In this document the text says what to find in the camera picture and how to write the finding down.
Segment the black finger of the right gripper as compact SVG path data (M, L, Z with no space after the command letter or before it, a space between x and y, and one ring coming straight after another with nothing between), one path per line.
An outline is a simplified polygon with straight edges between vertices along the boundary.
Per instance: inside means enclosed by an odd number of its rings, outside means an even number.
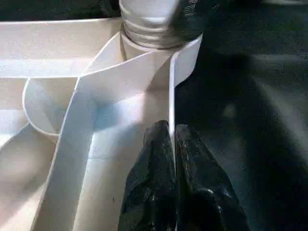
M176 0L168 16L172 45L180 46L200 36L216 10L215 0Z

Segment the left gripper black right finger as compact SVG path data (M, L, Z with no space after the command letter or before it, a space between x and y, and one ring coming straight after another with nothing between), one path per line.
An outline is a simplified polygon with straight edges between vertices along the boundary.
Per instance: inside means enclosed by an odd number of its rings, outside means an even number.
M179 231L246 231L243 208L226 172L199 134L188 125L175 130Z

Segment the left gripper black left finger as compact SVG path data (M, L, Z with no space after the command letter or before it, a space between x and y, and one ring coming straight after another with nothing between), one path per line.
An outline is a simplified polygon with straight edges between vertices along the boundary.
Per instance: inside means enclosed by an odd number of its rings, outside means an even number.
M168 122L147 128L143 147L127 179L119 230L173 231L177 222L177 182Z

